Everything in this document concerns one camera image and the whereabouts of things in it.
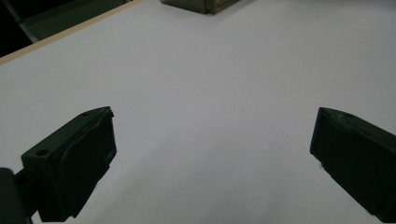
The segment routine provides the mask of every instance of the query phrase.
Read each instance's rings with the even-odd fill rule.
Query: white table surface
[[[395,71],[393,0],[143,0],[0,65],[0,164],[110,105],[118,155],[66,223],[380,223],[309,145],[320,106],[396,133]]]

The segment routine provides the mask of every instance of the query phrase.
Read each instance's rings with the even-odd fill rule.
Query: white tabletop
[[[320,106],[396,133],[395,60],[393,0],[143,0],[0,65],[0,164],[110,105],[118,155],[66,223],[380,223],[309,145]]]

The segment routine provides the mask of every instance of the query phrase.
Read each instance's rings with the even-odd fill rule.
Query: screw hole
[[[36,153],[37,156],[45,156],[47,154],[49,154],[49,151],[47,149],[41,149]]]

